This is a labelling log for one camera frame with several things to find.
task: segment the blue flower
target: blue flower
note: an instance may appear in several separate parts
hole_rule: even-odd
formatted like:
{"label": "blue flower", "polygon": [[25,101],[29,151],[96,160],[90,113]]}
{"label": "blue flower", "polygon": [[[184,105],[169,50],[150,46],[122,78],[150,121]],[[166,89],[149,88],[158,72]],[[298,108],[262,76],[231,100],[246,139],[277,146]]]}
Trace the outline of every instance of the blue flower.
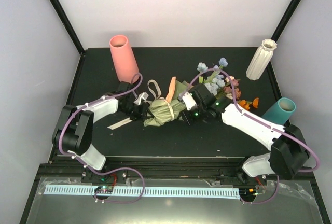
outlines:
{"label": "blue flower", "polygon": [[217,78],[218,80],[221,80],[221,79],[224,78],[224,76],[223,76],[223,75],[216,75],[216,78]]}
{"label": "blue flower", "polygon": [[213,68],[214,68],[214,69],[219,69],[219,66],[218,66],[218,65],[215,65]]}
{"label": "blue flower", "polygon": [[222,67],[227,67],[228,62],[227,62],[226,58],[223,58],[223,57],[220,58],[219,65],[222,66]]}
{"label": "blue flower", "polygon": [[211,80],[212,83],[217,83],[217,81],[218,81],[218,79],[217,79],[216,77],[214,77],[214,78]]}
{"label": "blue flower", "polygon": [[200,63],[198,64],[198,66],[197,66],[197,70],[198,70],[199,72],[204,72],[204,71],[207,71],[207,70],[208,70],[208,67],[207,67],[207,65],[206,65],[205,63],[200,62]]}
{"label": "blue flower", "polygon": [[218,85],[218,87],[223,88],[226,84],[225,84],[224,80],[218,80],[217,85]]}
{"label": "blue flower", "polygon": [[217,95],[217,90],[218,90],[218,85],[215,83],[205,83],[204,84],[206,86],[206,88],[208,89],[208,91],[210,93],[212,93],[214,96]]}

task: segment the green cloth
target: green cloth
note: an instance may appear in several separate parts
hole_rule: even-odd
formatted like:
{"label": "green cloth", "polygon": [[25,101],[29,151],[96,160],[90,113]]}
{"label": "green cloth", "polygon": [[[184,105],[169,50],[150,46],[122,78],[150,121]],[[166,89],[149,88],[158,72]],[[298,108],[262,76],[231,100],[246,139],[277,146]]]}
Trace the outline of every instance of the green cloth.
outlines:
{"label": "green cloth", "polygon": [[177,99],[179,94],[185,91],[186,88],[186,85],[176,81],[175,92],[170,104],[162,97],[152,101],[149,110],[155,117],[146,119],[144,121],[144,126],[147,127],[152,125],[159,127],[167,122],[177,119],[180,112],[186,109],[186,105]]}

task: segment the white ribbed vase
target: white ribbed vase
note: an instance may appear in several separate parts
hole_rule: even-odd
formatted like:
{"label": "white ribbed vase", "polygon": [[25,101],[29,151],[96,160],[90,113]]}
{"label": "white ribbed vase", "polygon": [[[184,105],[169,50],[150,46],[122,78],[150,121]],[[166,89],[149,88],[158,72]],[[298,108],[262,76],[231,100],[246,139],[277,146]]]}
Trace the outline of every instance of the white ribbed vase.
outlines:
{"label": "white ribbed vase", "polygon": [[276,49],[276,42],[271,39],[262,41],[247,69],[247,77],[250,80],[257,80],[262,75],[264,69],[268,65]]}

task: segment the green fabric bag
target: green fabric bag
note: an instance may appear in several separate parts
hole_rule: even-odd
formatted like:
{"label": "green fabric bag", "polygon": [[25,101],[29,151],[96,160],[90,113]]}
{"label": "green fabric bag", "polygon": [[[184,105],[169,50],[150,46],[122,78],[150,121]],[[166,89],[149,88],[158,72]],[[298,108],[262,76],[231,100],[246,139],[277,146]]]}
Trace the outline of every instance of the green fabric bag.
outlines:
{"label": "green fabric bag", "polygon": [[[150,83],[153,83],[157,89],[157,95],[149,87]],[[173,121],[178,118],[181,111],[186,109],[186,105],[180,102],[177,98],[180,93],[186,90],[187,86],[182,84],[179,81],[176,81],[175,92],[172,98],[172,101],[168,103],[165,98],[160,97],[161,91],[158,84],[154,80],[148,82],[148,87],[152,95],[155,97],[155,100],[151,102],[149,110],[155,116],[154,118],[146,119],[144,121],[144,126],[148,127],[149,125],[159,127],[167,122]]]}

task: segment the flower stem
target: flower stem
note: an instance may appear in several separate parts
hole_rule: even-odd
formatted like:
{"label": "flower stem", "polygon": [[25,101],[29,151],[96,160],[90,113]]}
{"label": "flower stem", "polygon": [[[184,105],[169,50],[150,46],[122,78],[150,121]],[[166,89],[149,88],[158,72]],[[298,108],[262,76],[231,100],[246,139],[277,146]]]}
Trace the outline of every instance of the flower stem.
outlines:
{"label": "flower stem", "polygon": [[219,72],[213,71],[213,73],[205,80],[204,83],[208,83],[208,82],[211,83],[212,79],[218,74],[219,74]]}

